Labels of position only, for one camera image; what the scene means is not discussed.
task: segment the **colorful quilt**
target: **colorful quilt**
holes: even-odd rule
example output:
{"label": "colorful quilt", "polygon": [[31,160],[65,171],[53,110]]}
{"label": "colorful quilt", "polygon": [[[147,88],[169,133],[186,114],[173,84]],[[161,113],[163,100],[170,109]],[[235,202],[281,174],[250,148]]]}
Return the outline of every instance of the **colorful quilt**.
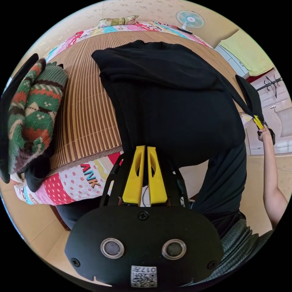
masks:
{"label": "colorful quilt", "polygon": [[170,33],[170,34],[174,34],[174,35],[183,37],[185,39],[200,43],[206,47],[212,48],[209,44],[204,42],[198,36],[194,34],[191,35],[188,33],[184,33],[182,31],[177,30],[176,28],[177,28],[176,26],[170,26],[170,25],[160,23],[157,21],[153,21],[153,22],[140,21],[133,25],[115,25],[115,26],[108,26],[108,27],[103,27],[103,28],[94,27],[87,30],[82,30],[82,31],[77,32],[75,35],[73,35],[66,41],[59,44],[53,50],[51,50],[49,54],[46,56],[46,61],[47,62],[50,61],[60,52],[64,51],[65,49],[69,48],[70,46],[84,39],[97,36],[103,33],[112,33],[116,31],[157,31],[161,33]]}
{"label": "colorful quilt", "polygon": [[27,204],[62,205],[101,196],[106,179],[122,152],[74,166],[48,176],[31,192],[27,184],[14,186],[18,198]]}

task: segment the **pillow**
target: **pillow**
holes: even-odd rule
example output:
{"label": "pillow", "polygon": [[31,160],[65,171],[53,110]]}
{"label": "pillow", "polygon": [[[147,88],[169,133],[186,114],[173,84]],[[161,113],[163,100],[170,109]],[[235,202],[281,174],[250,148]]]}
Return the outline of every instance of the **pillow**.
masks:
{"label": "pillow", "polygon": [[114,25],[136,24],[136,18],[138,17],[139,15],[132,15],[132,16],[127,16],[123,18],[104,18],[99,21],[97,28],[114,26]]}

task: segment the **coat rack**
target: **coat rack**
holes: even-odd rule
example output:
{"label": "coat rack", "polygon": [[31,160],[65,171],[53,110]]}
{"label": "coat rack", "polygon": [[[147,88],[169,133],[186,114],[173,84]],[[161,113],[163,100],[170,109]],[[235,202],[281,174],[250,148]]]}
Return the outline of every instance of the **coat rack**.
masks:
{"label": "coat rack", "polygon": [[260,90],[262,90],[264,88],[267,88],[267,90],[270,91],[270,89],[268,87],[273,85],[275,87],[275,98],[277,98],[277,86],[280,87],[279,82],[283,81],[282,77],[276,79],[275,75],[274,75],[274,79],[275,79],[274,81],[271,81],[267,76],[266,76],[266,79],[268,80],[267,81],[268,83],[266,83],[266,80],[264,80],[264,84],[265,85],[260,87],[260,88],[258,88],[257,91],[260,91]]}

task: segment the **sticker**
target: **sticker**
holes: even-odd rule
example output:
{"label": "sticker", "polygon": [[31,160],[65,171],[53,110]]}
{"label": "sticker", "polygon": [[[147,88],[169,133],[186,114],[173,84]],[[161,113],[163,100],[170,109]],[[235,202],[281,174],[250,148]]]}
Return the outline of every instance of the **sticker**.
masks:
{"label": "sticker", "polygon": [[157,287],[157,268],[132,266],[131,287],[138,288]]}

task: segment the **white fan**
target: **white fan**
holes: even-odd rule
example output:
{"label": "white fan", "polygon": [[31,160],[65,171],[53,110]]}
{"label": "white fan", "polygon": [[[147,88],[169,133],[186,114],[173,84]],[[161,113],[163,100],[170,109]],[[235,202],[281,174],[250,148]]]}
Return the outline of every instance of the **white fan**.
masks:
{"label": "white fan", "polygon": [[189,28],[200,28],[205,24],[204,18],[194,11],[181,10],[176,14],[176,19],[182,24],[182,27],[178,29],[186,33],[192,33],[187,30]]}

